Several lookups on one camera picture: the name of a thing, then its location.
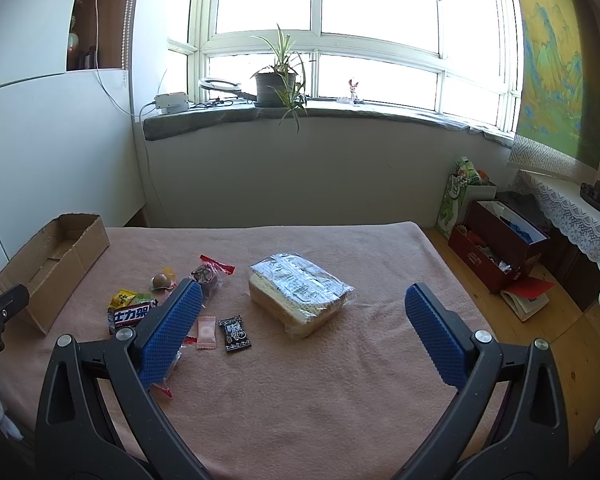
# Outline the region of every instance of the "red gift box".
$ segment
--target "red gift box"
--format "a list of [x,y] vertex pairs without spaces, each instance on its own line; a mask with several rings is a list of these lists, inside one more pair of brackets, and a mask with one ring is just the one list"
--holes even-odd
[[[502,218],[527,233],[530,242],[496,216],[490,208],[499,211]],[[493,294],[519,276],[528,275],[549,243],[549,238],[500,202],[473,202],[465,226],[484,240],[494,254],[511,266],[511,270],[503,272],[478,246],[467,239],[462,231],[457,227],[453,229],[449,247],[471,267]]]

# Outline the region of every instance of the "blue gripper pad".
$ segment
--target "blue gripper pad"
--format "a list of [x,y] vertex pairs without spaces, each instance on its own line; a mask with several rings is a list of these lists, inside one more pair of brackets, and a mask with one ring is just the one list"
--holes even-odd
[[198,283],[191,282],[142,347],[138,377],[146,389],[152,383],[162,382],[201,308],[202,289]]
[[[417,283],[407,289],[404,308],[409,321],[442,380],[461,390],[468,379],[466,348],[456,339],[450,327],[436,311],[436,307],[438,310],[444,310],[425,285]],[[468,328],[466,330],[462,335],[470,335]]]

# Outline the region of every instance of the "book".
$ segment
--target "book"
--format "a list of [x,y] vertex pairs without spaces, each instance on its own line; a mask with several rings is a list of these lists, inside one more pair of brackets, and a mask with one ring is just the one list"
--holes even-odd
[[500,291],[502,299],[511,307],[520,321],[526,321],[549,303],[546,292],[551,282],[525,276]]
[[530,300],[524,296],[519,296],[508,290],[501,290],[502,299],[511,307],[513,312],[518,316],[520,321],[526,321],[533,314],[538,312],[542,307],[549,303],[549,298],[546,294],[541,294],[537,298]]

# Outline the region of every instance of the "bread loaf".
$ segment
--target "bread loaf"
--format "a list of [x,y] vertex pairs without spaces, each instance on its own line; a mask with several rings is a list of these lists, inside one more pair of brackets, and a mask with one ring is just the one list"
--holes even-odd
[[331,319],[353,288],[294,254],[279,253],[251,267],[251,299],[303,338]]

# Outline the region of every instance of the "window frame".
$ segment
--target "window frame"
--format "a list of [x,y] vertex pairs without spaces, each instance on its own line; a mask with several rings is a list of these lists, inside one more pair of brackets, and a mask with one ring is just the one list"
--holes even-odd
[[[275,41],[274,30],[247,30],[243,32],[216,33],[216,19],[219,0],[190,0],[188,43],[169,40],[169,49],[187,54],[187,81],[189,98],[202,102],[208,98],[208,92],[200,89],[197,81],[207,74],[208,59],[213,56],[232,56],[238,54],[265,54],[268,52],[262,40],[253,36],[263,36]],[[455,67],[449,60],[444,41],[445,0],[437,0],[438,7],[438,53],[419,48],[345,34],[332,34],[321,31],[322,0],[311,0],[309,30],[286,30],[295,49],[308,53],[311,63],[308,70],[307,89],[309,97],[317,97],[320,72],[320,54],[359,57],[384,61],[399,65],[427,70],[438,75],[435,99],[435,113],[442,113],[444,86],[447,75],[467,81],[480,88],[499,94],[498,115],[494,128],[506,136],[513,136],[515,127],[516,99],[520,99],[522,81],[518,81],[517,42],[522,41],[516,29],[515,17],[520,12],[520,4],[514,0],[496,0],[498,20],[500,22],[500,73],[497,78],[473,78]]]

